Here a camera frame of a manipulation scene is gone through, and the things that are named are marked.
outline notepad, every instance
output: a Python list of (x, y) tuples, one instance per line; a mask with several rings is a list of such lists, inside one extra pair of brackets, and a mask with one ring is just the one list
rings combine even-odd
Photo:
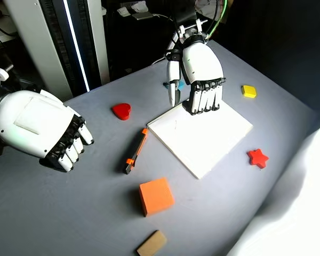
[(249, 133), (252, 124), (223, 101), (219, 110), (194, 116), (180, 104), (148, 128), (200, 179)]

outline orange cube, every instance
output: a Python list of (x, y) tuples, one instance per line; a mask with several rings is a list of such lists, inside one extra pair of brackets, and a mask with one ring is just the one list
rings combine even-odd
[(146, 217), (166, 210), (174, 204), (174, 198), (166, 178), (141, 184), (140, 196)]

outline green cable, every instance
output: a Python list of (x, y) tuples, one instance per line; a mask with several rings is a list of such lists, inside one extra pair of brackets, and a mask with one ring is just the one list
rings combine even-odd
[(214, 33), (215, 29), (217, 28), (217, 26), (219, 25), (221, 19), (224, 16), (225, 10), (226, 10), (226, 6), (228, 4), (228, 0), (224, 0), (224, 6), (223, 6), (223, 10), (222, 13), (220, 14), (220, 18), (218, 19), (217, 23), (214, 25), (214, 27), (212, 28), (211, 32), (208, 34), (207, 38), (210, 38), (210, 36), (212, 36), (212, 34)]

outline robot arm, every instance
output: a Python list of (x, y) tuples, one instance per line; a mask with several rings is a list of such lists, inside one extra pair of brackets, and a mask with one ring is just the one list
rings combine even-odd
[[(191, 9), (188, 8), (185, 15), (180, 13), (182, 25), (174, 33), (165, 57), (169, 61), (167, 77), (171, 106), (175, 106), (180, 100), (178, 85), (181, 69), (186, 84), (191, 85), (190, 97), (188, 101), (183, 102), (183, 106), (187, 112), (195, 115), (220, 108), (222, 83), (226, 79), (219, 59), (206, 45), (207, 34), (202, 32), (202, 24), (206, 20), (196, 19), (194, 24), (190, 24), (192, 17), (195, 17), (192, 11), (191, 14), (187, 14), (190, 11)], [(188, 26), (184, 26), (186, 18), (182, 17), (190, 17), (186, 22)]]
[[(2, 78), (8, 74), (0, 70)], [(69, 172), (84, 152), (85, 144), (93, 144), (86, 121), (65, 106), (54, 95), (0, 90), (0, 138), (7, 145), (37, 156), (40, 163)]]

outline light strip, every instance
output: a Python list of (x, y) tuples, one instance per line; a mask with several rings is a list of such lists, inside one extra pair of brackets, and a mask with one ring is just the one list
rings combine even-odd
[(68, 18), (68, 22), (69, 22), (69, 26), (70, 26), (71, 35), (73, 37), (73, 41), (74, 41), (74, 44), (75, 44), (75, 49), (76, 49), (76, 53), (77, 53), (77, 57), (78, 57), (78, 61), (79, 61), (79, 66), (81, 67), (81, 71), (82, 71), (82, 74), (83, 74), (86, 91), (90, 92), (89, 85), (88, 85), (87, 80), (86, 80), (86, 74), (85, 74), (85, 71), (84, 71), (83, 63), (82, 63), (81, 53), (79, 52), (79, 48), (78, 48), (78, 44), (77, 44), (76, 34), (75, 34), (75, 30), (74, 30), (73, 21), (71, 19), (71, 15), (70, 15), (68, 1), (67, 0), (63, 0), (63, 2), (64, 2), (66, 16)]

